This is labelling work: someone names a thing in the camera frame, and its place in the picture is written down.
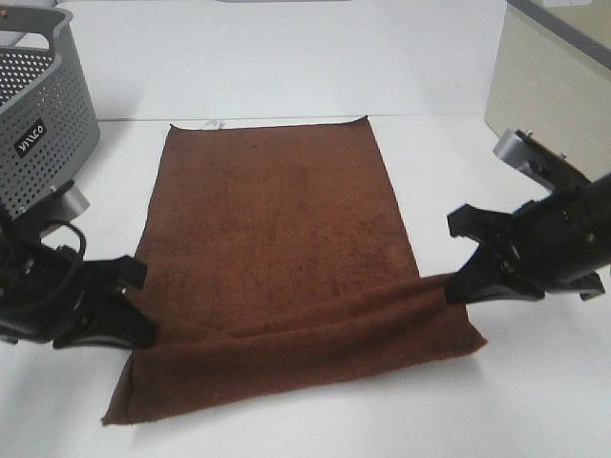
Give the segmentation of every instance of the brown towel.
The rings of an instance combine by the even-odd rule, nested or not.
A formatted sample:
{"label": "brown towel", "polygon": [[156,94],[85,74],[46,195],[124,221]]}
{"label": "brown towel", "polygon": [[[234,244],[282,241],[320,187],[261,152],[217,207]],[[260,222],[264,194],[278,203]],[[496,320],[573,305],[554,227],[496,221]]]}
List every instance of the brown towel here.
{"label": "brown towel", "polygon": [[464,355],[485,340],[420,279],[366,118],[167,137],[132,298],[159,324],[104,424]]}

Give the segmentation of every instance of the gray plastic basket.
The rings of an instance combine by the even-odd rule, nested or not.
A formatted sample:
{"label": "gray plastic basket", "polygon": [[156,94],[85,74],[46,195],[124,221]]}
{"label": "gray plastic basket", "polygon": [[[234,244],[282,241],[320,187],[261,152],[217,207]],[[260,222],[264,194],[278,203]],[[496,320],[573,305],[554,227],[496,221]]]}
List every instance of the gray plastic basket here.
{"label": "gray plastic basket", "polygon": [[0,47],[0,203],[12,218],[72,179],[99,140],[71,19],[60,9],[0,7],[0,30],[49,42]]}

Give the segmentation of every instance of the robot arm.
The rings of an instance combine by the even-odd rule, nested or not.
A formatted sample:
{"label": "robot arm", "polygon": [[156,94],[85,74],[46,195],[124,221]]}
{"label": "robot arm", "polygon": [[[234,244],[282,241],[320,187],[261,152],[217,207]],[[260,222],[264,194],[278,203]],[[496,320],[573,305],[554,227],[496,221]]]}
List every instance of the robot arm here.
{"label": "robot arm", "polygon": [[611,262],[611,174],[590,182],[521,131],[507,131],[496,155],[551,192],[510,214],[470,205],[448,215],[452,237],[479,243],[446,283],[449,302],[536,301],[545,292],[604,293],[595,270]]}
{"label": "robot arm", "polygon": [[[142,287],[146,265],[128,256],[83,260],[85,237],[68,222],[78,196],[69,182],[15,219],[0,206],[0,339],[53,341],[54,348],[150,346],[155,325],[123,294]],[[78,250],[44,245],[41,234],[52,226],[72,230]]]}

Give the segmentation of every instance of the white tabletop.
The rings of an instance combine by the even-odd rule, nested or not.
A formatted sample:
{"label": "white tabletop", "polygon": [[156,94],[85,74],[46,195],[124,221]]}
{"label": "white tabletop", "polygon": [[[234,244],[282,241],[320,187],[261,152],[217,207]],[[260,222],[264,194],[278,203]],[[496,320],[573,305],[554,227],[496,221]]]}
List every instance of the white tabletop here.
{"label": "white tabletop", "polygon": [[[329,14],[348,3],[360,11],[360,20],[350,15],[351,10]],[[277,15],[272,8],[278,5],[275,3],[256,5],[262,10],[243,6],[244,14],[232,10],[238,5],[211,1],[147,4],[156,14],[149,13],[141,2],[63,6],[74,11],[74,35],[101,117],[333,116],[224,121],[225,128],[235,128],[340,121],[343,118],[334,116],[375,114],[376,110],[384,113],[372,116],[370,122],[421,273],[431,275],[457,269],[474,250],[474,243],[450,238],[446,215],[453,209],[469,202],[511,212],[528,199],[545,196],[535,183],[494,157],[496,138],[483,122],[502,17],[498,2],[491,7],[493,3],[388,1],[374,5],[353,0],[328,5],[282,4]],[[302,8],[300,15],[293,14],[297,8]],[[223,16],[225,22],[210,19],[228,11],[232,16]],[[441,17],[441,11],[447,15]],[[227,19],[236,16],[240,22]],[[175,23],[177,18],[182,21],[180,26]],[[151,21],[158,26],[152,28]],[[265,21],[271,26],[263,27]],[[207,38],[222,38],[214,46],[207,40],[195,40],[202,23],[208,26],[206,33],[215,31],[206,34]],[[185,30],[184,40],[169,32],[161,39],[164,35],[159,31],[180,28]],[[308,66],[299,67],[301,58],[291,51],[299,38],[313,55],[309,41],[304,40],[316,38],[317,33],[310,30],[326,31],[325,40],[330,35],[342,37],[331,44],[322,38],[317,42],[325,44],[319,46],[320,58],[333,71],[318,80],[305,78],[298,84],[289,79],[286,86],[279,84],[286,76],[298,74],[297,70],[309,76],[319,74]],[[273,31],[282,31],[284,38]],[[464,33],[460,43],[474,46],[462,49],[444,38],[459,32]],[[359,46],[349,46],[349,37]],[[140,76],[148,72],[151,62],[158,62],[162,69],[165,61],[189,57],[173,54],[173,43],[191,52],[198,52],[196,45],[200,44],[205,52],[199,56],[215,63],[210,70],[213,77],[206,80],[202,67],[184,65],[165,67],[142,82]],[[393,49],[394,55],[409,50],[410,58],[384,73],[378,65],[381,60],[376,60],[382,59],[377,54],[380,43]],[[274,65],[275,73],[268,69],[274,57],[266,46],[284,50],[276,54],[283,59]],[[334,59],[327,48],[337,53]],[[258,58],[244,56],[240,49],[251,50]],[[342,65],[358,70],[358,61],[350,57],[365,54],[369,63],[377,63],[362,67],[361,73],[356,72],[358,77],[350,80],[351,89],[342,92],[342,85],[336,84],[348,78],[347,73],[343,76]],[[458,57],[452,63],[437,59],[454,54]],[[104,58],[123,63],[132,59],[134,65],[128,72],[117,73],[111,65],[101,66]],[[247,66],[252,81],[263,84],[260,94],[252,94],[245,76],[227,72],[240,62]],[[422,70],[427,66],[446,71],[427,73]],[[223,70],[215,73],[214,69]],[[386,86],[369,84],[371,74],[384,76]],[[238,84],[244,81],[245,86]],[[460,88],[452,86],[452,81],[459,81]],[[167,82],[173,85],[157,93]],[[413,111],[404,110],[407,106]],[[218,127],[206,120],[174,123],[185,128]],[[134,253],[168,128],[168,121],[100,123],[100,144],[77,177],[92,204],[74,222],[87,235],[89,259]],[[46,242],[53,245],[64,240],[68,236],[60,233]],[[602,279],[608,287],[607,269]],[[471,356],[135,427],[102,427],[99,422],[128,352],[100,348],[53,351],[50,345],[27,342],[0,345],[0,456],[609,456],[608,296],[590,302],[581,302],[576,295],[550,296],[536,303],[486,302],[470,305],[469,313],[489,339]]]}
{"label": "white tabletop", "polygon": [[505,1],[60,7],[99,118],[226,119],[481,113]]}

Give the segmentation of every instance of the black cable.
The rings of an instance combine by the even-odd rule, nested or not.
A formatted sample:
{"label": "black cable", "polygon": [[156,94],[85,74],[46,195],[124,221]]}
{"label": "black cable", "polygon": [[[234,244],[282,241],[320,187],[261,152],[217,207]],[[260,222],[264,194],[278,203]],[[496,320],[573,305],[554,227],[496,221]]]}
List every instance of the black cable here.
{"label": "black cable", "polygon": [[57,297],[66,289],[66,287],[69,285],[69,283],[73,280],[74,275],[76,274],[76,272],[78,271],[78,269],[80,268],[83,258],[85,257],[85,250],[87,248],[87,240],[85,239],[85,235],[73,224],[67,222],[67,221],[60,221],[60,220],[50,220],[47,221],[47,227],[50,227],[52,225],[60,225],[60,226],[65,226],[68,229],[70,229],[73,233],[76,234],[76,236],[79,239],[79,247],[78,247],[78,251],[76,252],[76,256],[74,257],[74,259],[72,260],[70,269],[68,269],[68,272],[66,273],[66,275],[64,276],[64,278],[62,279],[62,281],[51,291],[51,293],[47,294],[43,299],[35,301],[35,302],[31,302],[31,303],[25,303],[25,304],[17,304],[16,306],[18,307],[27,307],[27,308],[39,308],[42,307],[46,304],[48,304],[49,302],[54,301],[55,299],[57,299]]}
{"label": "black cable", "polygon": [[0,200],[0,272],[16,259],[16,243],[18,239],[12,226],[11,216]]}

